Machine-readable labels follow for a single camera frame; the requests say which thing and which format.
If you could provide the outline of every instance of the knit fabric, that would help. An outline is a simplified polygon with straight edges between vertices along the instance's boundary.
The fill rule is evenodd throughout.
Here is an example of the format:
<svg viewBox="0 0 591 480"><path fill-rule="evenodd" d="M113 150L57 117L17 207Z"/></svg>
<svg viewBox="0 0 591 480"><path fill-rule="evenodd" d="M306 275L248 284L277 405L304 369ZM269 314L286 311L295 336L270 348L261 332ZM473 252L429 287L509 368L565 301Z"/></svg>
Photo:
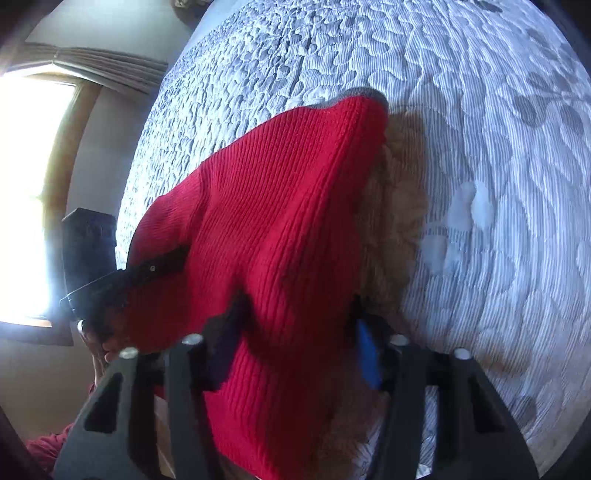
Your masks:
<svg viewBox="0 0 591 480"><path fill-rule="evenodd" d="M354 216L386 122L373 91L278 115L159 197L132 240L129 265L190 245L182 273L129 295L142 351L199 332L237 289L250 296L253 321L206 405L219 452L263 480L300 480L310 465L359 282Z"/></svg>

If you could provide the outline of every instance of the metal bolt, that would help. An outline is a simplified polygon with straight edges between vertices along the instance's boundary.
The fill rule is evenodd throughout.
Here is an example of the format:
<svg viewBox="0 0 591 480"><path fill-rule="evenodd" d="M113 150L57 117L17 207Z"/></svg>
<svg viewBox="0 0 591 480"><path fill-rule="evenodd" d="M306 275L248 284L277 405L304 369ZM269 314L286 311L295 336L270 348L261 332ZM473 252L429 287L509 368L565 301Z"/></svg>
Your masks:
<svg viewBox="0 0 591 480"><path fill-rule="evenodd" d="M456 348L453 351L453 356L455 356L458 360L469 360L472 358L472 353L470 353L470 350L466 350L465 348Z"/></svg>
<svg viewBox="0 0 591 480"><path fill-rule="evenodd" d="M119 352L119 357L123 360L131 360L138 356L139 350L135 347L129 346Z"/></svg>
<svg viewBox="0 0 591 480"><path fill-rule="evenodd" d="M199 345L201 342L203 342L203 335L198 333L190 333L183 338L183 343L185 345Z"/></svg>
<svg viewBox="0 0 591 480"><path fill-rule="evenodd" d="M390 345L392 346L406 346L409 343L410 341L408 338L406 338L404 335L400 335L399 333L390 337Z"/></svg>

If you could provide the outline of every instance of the wall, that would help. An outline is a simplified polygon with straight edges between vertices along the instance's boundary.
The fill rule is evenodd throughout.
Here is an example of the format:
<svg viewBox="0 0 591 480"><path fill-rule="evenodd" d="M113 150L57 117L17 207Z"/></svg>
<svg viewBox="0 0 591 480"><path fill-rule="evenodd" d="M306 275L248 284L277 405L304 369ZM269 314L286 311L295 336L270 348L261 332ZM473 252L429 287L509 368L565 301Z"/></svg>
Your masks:
<svg viewBox="0 0 591 480"><path fill-rule="evenodd" d="M108 88L100 91L78 148L66 213L83 207L119 214L149 108Z"/></svg>
<svg viewBox="0 0 591 480"><path fill-rule="evenodd" d="M27 41L124 51L172 65L191 32L169 0L64 0Z"/></svg>
<svg viewBox="0 0 591 480"><path fill-rule="evenodd" d="M22 439L59 433L76 419L94 379L77 334L74 347L0 339L0 404Z"/></svg>
<svg viewBox="0 0 591 480"><path fill-rule="evenodd" d="M149 107L101 90L76 156L68 213L85 207L117 216ZM0 404L21 438L60 432L75 420L94 373L77 333L74 341L61 347L0 339Z"/></svg>

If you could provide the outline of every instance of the window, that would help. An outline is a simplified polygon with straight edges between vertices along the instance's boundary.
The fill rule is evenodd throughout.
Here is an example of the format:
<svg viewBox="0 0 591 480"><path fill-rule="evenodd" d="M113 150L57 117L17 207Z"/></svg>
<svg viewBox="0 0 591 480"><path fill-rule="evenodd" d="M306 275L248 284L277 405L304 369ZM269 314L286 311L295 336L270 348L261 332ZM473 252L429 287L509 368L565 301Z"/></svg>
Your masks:
<svg viewBox="0 0 591 480"><path fill-rule="evenodd" d="M59 312L61 219L99 90L63 76L0 78L1 336L72 342Z"/></svg>

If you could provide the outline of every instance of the bright window light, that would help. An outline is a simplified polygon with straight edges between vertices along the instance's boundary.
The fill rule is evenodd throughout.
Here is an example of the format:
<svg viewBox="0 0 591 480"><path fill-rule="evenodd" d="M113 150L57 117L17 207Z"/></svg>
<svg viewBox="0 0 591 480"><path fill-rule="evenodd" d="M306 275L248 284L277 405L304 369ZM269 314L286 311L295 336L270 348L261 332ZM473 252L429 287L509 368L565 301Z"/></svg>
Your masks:
<svg viewBox="0 0 591 480"><path fill-rule="evenodd" d="M0 78L0 321L51 326L41 192L75 87Z"/></svg>

